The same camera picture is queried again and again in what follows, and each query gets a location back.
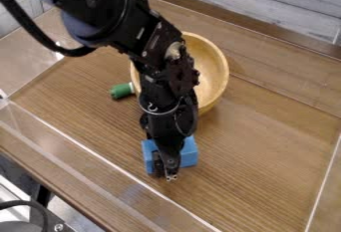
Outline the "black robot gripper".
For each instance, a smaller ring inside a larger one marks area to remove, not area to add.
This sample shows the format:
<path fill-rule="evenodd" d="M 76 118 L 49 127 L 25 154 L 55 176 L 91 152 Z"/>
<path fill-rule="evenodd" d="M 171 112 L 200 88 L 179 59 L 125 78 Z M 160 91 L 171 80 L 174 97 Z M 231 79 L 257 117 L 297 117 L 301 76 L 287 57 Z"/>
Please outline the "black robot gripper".
<path fill-rule="evenodd" d="M 194 87 L 199 71 L 182 32 L 170 22 L 156 23 L 142 59 L 132 59 L 132 63 L 140 78 L 142 128 L 159 148 L 152 152 L 154 175 L 172 181 L 180 165 L 179 150 L 196 127 Z"/>

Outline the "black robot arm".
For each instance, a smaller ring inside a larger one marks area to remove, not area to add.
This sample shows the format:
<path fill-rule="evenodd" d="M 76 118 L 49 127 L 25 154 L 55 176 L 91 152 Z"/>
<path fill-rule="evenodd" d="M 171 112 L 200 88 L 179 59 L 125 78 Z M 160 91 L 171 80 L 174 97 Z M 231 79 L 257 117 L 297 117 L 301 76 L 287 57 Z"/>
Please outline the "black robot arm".
<path fill-rule="evenodd" d="M 61 11 L 76 49 L 56 45 L 16 0 L 0 0 L 35 40 L 51 51 L 83 57 L 101 47 L 125 54 L 139 73 L 140 127 L 156 145 L 152 168 L 175 180 L 184 139 L 196 129 L 199 70 L 187 51 L 183 33 L 155 11 L 148 0 L 45 0 Z"/>

